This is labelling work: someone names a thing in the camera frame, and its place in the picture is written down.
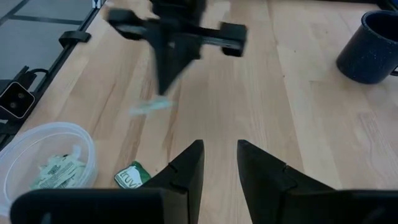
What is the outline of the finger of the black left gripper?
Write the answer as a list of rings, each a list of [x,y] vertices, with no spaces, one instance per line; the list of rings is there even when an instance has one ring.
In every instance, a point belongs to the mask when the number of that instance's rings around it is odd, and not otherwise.
[[[176,78],[174,40],[169,33],[155,30],[151,46],[155,53],[157,94],[164,96]]]
[[[169,32],[166,37],[164,93],[191,62],[200,59],[202,45],[202,38],[195,34]]]

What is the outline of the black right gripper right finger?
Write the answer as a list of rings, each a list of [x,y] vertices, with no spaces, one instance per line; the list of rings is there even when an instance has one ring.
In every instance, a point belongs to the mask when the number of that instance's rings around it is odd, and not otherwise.
[[[241,186],[253,223],[280,223],[289,192],[332,190],[247,140],[237,143]]]

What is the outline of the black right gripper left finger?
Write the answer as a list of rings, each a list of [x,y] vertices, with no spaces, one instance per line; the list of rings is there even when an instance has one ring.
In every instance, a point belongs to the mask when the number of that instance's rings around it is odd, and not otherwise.
[[[197,224],[204,171],[204,143],[195,140],[141,188],[151,193],[141,223]]]

